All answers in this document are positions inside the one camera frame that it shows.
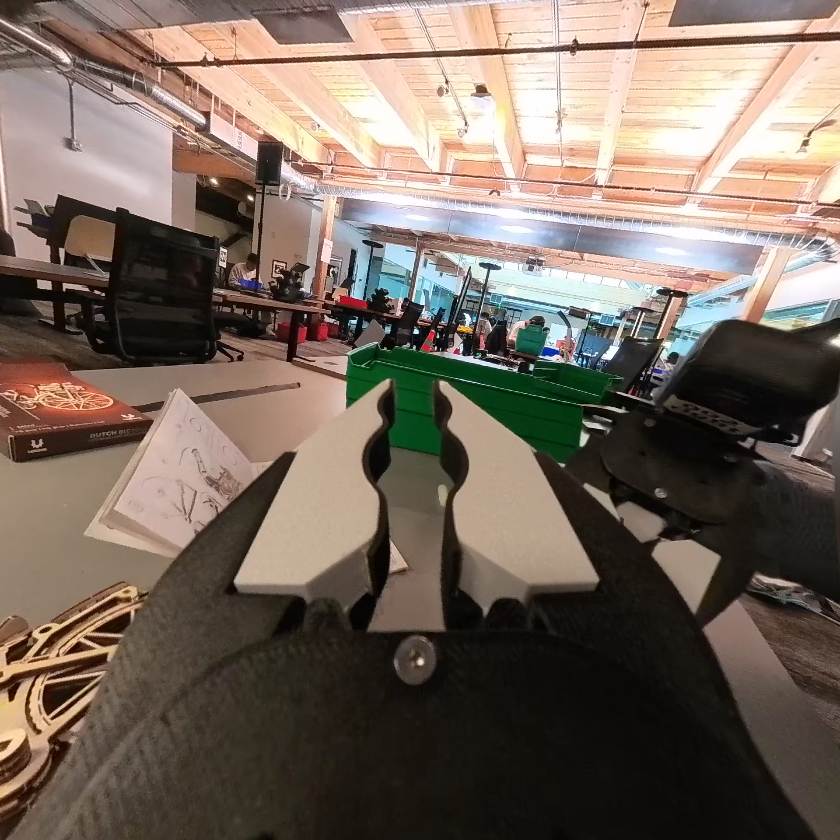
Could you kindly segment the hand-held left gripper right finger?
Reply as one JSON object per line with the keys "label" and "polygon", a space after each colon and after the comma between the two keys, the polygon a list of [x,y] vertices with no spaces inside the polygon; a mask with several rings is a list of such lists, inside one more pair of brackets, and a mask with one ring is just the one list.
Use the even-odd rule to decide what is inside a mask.
{"label": "hand-held left gripper right finger", "polygon": [[446,381],[434,384],[434,420],[454,488],[456,590],[481,611],[594,592],[599,575],[535,450]]}

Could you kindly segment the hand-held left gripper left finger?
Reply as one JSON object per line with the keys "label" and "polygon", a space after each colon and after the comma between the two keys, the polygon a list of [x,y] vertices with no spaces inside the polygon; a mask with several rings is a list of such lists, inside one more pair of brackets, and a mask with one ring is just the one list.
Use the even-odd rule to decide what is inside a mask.
{"label": "hand-held left gripper left finger", "polygon": [[297,448],[234,578],[238,593],[378,600],[390,573],[380,480],[395,394],[393,380],[381,382]]}

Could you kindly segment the brown model kit box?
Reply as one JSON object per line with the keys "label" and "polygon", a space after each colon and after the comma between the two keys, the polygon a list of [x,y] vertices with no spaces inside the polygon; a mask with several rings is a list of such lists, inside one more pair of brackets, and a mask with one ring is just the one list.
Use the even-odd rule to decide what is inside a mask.
{"label": "brown model kit box", "polygon": [[139,443],[152,424],[63,364],[2,359],[1,452],[13,462]]}

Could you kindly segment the wooden bicycle model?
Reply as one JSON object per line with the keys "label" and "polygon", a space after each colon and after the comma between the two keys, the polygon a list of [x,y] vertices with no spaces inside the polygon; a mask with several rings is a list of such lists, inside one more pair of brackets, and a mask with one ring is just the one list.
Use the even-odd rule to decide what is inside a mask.
{"label": "wooden bicycle model", "polygon": [[56,771],[147,593],[120,582],[30,626],[1,626],[1,822],[31,807]]}

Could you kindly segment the instruction booklet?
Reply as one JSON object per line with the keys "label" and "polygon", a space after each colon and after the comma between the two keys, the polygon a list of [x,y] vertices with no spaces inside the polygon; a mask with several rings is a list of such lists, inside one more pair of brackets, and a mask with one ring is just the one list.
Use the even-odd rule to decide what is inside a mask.
{"label": "instruction booklet", "polygon": [[175,389],[85,535],[173,559],[269,465]]}

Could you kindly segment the small green plastic bin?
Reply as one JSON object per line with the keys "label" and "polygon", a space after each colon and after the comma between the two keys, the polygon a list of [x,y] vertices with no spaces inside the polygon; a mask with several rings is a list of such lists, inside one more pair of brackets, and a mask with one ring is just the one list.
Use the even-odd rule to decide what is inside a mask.
{"label": "small green plastic bin", "polygon": [[540,358],[534,362],[532,376],[541,391],[570,403],[603,405],[621,390],[621,376],[583,368],[559,358]]}

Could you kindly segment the light wooden board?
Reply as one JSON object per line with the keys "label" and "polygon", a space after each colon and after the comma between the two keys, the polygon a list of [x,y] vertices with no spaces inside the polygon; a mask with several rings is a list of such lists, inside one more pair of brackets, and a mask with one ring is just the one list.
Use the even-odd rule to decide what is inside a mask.
{"label": "light wooden board", "polygon": [[297,356],[291,361],[291,364],[303,370],[319,373],[345,382],[347,380],[348,359],[349,356],[346,353],[312,358]]}

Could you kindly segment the wooden scrap sheet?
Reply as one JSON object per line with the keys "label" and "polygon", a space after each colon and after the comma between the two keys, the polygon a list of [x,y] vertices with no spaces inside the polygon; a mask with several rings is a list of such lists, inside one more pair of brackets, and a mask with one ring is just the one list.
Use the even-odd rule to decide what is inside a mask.
{"label": "wooden scrap sheet", "polygon": [[839,623],[839,604],[802,584],[756,573],[748,583],[747,592]]}

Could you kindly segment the black floor lamp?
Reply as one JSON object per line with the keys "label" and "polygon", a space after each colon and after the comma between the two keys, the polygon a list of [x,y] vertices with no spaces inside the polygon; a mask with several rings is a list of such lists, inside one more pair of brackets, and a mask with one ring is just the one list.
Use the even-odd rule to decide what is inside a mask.
{"label": "black floor lamp", "polygon": [[481,293],[479,296],[479,306],[477,311],[476,321],[474,322],[474,326],[471,333],[471,342],[470,342],[470,354],[472,356],[476,356],[476,354],[485,348],[485,344],[487,341],[487,336],[489,335],[492,329],[492,316],[489,314],[489,310],[486,309],[486,300],[487,294],[489,290],[490,278],[491,275],[500,270],[501,266],[491,260],[488,261],[481,261],[479,263],[479,267],[482,268],[486,272],[485,279],[482,284]]}
{"label": "black floor lamp", "polygon": [[363,245],[370,250],[362,293],[362,298],[366,300],[371,296],[372,290],[376,288],[375,283],[380,277],[385,245],[371,238],[363,239]]}

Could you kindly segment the black mesh office chair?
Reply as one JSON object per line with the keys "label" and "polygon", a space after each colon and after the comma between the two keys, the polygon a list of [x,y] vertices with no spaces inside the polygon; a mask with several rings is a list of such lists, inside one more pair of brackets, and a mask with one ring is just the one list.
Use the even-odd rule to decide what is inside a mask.
{"label": "black mesh office chair", "polygon": [[82,321],[95,353],[134,367],[242,361],[214,320],[218,239],[124,208],[115,219],[108,287]]}

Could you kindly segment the black speaker on stand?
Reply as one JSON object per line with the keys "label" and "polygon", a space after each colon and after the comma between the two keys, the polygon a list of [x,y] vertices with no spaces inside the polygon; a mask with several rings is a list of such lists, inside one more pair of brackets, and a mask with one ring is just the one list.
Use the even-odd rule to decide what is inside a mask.
{"label": "black speaker on stand", "polygon": [[258,142],[255,170],[256,195],[258,199],[255,210],[255,254],[257,257],[255,278],[265,289],[268,288],[270,283],[270,274],[265,274],[262,262],[265,239],[266,209],[270,199],[278,201],[280,198],[281,187],[283,186],[281,175],[284,156],[285,146],[283,143],[279,141]]}

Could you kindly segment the long wooden desk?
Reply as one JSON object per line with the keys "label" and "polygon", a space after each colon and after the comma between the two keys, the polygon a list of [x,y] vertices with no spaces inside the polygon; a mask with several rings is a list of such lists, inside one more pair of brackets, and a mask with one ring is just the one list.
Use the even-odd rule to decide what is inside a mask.
{"label": "long wooden desk", "polygon": [[42,323],[59,332],[82,332],[69,327],[66,305],[79,307],[78,324],[87,330],[95,317],[95,305],[101,306],[104,302],[104,297],[95,291],[106,291],[108,287],[109,278],[101,271],[1,256],[1,299],[49,302],[53,318],[51,321],[42,319]]}

